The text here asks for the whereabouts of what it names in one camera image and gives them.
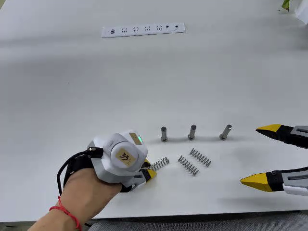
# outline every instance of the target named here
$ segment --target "power socket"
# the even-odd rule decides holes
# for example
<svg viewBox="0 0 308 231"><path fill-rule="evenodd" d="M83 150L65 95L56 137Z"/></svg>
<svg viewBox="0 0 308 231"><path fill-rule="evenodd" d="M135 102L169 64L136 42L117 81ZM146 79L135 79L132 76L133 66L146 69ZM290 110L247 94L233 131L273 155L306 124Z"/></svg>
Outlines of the power socket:
<svg viewBox="0 0 308 231"><path fill-rule="evenodd" d="M132 26L103 27L102 38L156 35L185 32L184 23L152 23Z"/></svg>

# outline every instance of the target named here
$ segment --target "wrist strap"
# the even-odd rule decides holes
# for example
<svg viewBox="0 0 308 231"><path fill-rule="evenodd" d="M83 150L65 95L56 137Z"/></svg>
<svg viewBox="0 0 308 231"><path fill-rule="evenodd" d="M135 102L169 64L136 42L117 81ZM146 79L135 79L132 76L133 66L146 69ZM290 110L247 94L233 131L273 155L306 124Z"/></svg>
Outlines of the wrist strap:
<svg viewBox="0 0 308 231"><path fill-rule="evenodd" d="M81 231L81 225L79 223L79 220L73 215L71 214L61 203L61 198L58 196L58 200L59 200L59 205L60 206L52 206L50 207L49 211L51 211L52 209L59 209L61 211L63 211L65 214L69 215L73 220L74 222L76 223L76 229L80 230Z"/></svg>

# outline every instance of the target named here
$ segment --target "metal spring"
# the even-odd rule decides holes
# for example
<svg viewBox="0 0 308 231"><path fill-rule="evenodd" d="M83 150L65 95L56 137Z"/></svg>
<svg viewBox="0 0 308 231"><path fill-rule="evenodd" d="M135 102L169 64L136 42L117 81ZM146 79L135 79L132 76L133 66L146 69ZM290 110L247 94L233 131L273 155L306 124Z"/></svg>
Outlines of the metal spring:
<svg viewBox="0 0 308 231"><path fill-rule="evenodd" d="M199 172L199 170L191 162L189 162L184 156L180 156L178 161L194 176Z"/></svg>
<svg viewBox="0 0 308 231"><path fill-rule="evenodd" d="M155 162L154 164L152 164L151 166L149 166L148 169L156 171L156 170L160 169L161 167L169 164L169 162L170 161L168 160L168 158L164 157L161 160L159 160L159 161Z"/></svg>
<svg viewBox="0 0 308 231"><path fill-rule="evenodd" d="M202 164L204 164L207 167L209 167L212 162L209 158L205 157L204 155L202 155L200 152L198 152L194 148L191 150L189 154L192 155L197 160L199 160Z"/></svg>

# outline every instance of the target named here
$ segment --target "metal pin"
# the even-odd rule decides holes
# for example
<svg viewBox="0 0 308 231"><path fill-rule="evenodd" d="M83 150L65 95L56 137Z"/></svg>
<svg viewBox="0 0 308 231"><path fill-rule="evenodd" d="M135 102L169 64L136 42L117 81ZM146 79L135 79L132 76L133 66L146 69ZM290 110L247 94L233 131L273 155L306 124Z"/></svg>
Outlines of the metal pin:
<svg viewBox="0 0 308 231"><path fill-rule="evenodd" d="M190 130L190 132L187 136L190 141L192 141L194 139L194 133L196 132L196 128L197 128L197 126L195 124L193 124L191 126L191 130Z"/></svg>
<svg viewBox="0 0 308 231"><path fill-rule="evenodd" d="M168 140L168 137L167 137L167 128L166 127L162 127L161 128L161 131L162 131L162 137L160 138L160 140L162 142L167 142Z"/></svg>
<svg viewBox="0 0 308 231"><path fill-rule="evenodd" d="M232 125L228 124L224 131L220 134L219 138L224 141L226 138L227 138L227 135L229 134L229 132L231 131L232 129Z"/></svg>

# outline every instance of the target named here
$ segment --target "human hand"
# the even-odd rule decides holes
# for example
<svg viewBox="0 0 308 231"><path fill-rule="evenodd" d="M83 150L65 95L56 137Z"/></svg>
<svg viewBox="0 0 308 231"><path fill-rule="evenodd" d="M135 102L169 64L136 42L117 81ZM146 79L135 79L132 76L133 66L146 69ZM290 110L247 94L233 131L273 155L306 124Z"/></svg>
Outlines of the human hand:
<svg viewBox="0 0 308 231"><path fill-rule="evenodd" d="M97 215L121 188L121 184L99 180L93 168L85 168L70 176L61 195L61 203L84 224Z"/></svg>

